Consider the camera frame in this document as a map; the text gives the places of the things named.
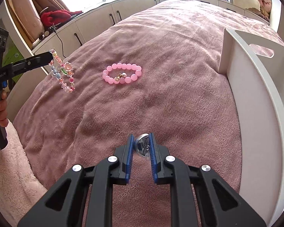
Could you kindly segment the left hand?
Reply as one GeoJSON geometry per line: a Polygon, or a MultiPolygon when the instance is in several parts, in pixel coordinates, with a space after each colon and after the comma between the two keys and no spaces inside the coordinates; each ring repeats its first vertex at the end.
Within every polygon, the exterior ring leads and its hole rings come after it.
{"type": "Polygon", "coordinates": [[[7,93],[3,90],[0,100],[0,126],[7,127],[9,120],[7,119],[7,93]]]}

